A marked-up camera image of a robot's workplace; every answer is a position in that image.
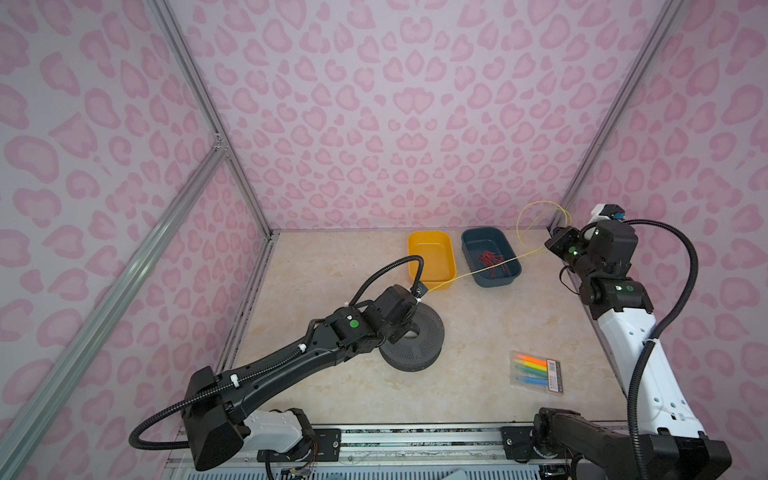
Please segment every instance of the marble table surface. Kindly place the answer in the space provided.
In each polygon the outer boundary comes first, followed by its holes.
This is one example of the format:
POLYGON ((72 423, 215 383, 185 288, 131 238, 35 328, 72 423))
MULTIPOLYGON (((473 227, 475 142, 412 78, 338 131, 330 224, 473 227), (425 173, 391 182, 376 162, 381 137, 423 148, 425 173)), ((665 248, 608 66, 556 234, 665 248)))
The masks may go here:
MULTIPOLYGON (((237 365, 300 338, 313 318, 349 301, 379 268, 407 254, 409 231, 282 233, 240 344, 237 365)), ((447 231, 458 274, 468 265, 461 231, 447 231)), ((528 251, 505 231, 517 254, 528 251)), ((525 242, 543 246, 544 230, 525 242)), ((441 316, 445 343, 421 372, 400 372, 374 351, 323 370, 266 402, 261 409, 304 410, 312 423, 432 423, 531 421, 542 406, 572 409, 590 420, 625 420, 626 400, 578 298, 558 281, 561 261, 545 251, 520 259, 512 285, 481 288, 455 281, 424 302, 441 316), (564 395, 513 386, 510 352, 561 361, 564 395)), ((377 280, 363 298, 411 280, 403 266, 377 280)))

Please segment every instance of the orange plastic bin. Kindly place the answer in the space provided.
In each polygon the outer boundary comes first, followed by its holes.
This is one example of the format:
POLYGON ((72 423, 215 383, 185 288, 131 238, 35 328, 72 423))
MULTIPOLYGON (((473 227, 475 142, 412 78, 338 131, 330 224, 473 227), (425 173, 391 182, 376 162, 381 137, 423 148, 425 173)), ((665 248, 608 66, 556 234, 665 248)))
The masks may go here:
MULTIPOLYGON (((436 288, 456 276, 453 245, 446 232, 425 230, 411 233, 408 236, 408 255, 421 255, 424 259, 422 283, 430 290, 446 290, 453 284, 436 288)), ((416 262, 408 264, 411 279, 416 277, 418 267, 416 262)))

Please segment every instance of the dark blue plastic bin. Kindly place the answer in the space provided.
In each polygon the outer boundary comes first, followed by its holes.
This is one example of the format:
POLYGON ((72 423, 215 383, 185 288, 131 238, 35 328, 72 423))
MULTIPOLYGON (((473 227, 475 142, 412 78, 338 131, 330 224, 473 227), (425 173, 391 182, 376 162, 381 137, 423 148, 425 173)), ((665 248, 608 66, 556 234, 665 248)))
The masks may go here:
MULTIPOLYGON (((504 232, 494 227, 472 228, 462 233, 462 250, 471 272, 485 268, 485 264, 478 260, 478 257, 481 257, 486 250, 500 253, 504 260, 516 257, 507 237, 504 236, 504 232)), ((508 273, 497 266, 495 269, 476 273, 472 275, 472 278, 479 286, 486 288, 509 285, 522 273, 523 269, 518 260, 507 262, 505 265, 509 270, 508 273)))

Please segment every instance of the blue highlighter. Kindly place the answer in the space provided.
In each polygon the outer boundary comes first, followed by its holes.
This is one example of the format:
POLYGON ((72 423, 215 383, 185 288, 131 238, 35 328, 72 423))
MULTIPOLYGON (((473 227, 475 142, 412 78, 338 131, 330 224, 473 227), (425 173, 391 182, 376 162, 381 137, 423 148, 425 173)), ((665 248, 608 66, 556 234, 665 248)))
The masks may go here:
POLYGON ((549 386, 549 380, 547 379, 536 379, 532 376, 516 376, 515 378, 520 382, 531 383, 532 385, 549 386))

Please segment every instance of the green highlighter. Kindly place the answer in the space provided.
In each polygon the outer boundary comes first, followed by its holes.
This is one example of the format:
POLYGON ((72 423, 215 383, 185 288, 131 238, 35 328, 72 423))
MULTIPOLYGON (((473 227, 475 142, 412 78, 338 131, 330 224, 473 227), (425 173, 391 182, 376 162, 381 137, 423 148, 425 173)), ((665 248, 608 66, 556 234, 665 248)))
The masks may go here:
POLYGON ((543 379, 547 378, 547 373, 546 372, 542 372, 541 370, 532 369, 531 367, 524 366, 524 365, 515 365, 515 367, 519 368, 520 370, 522 370, 523 372, 526 372, 529 375, 537 376, 537 377, 543 378, 543 379))

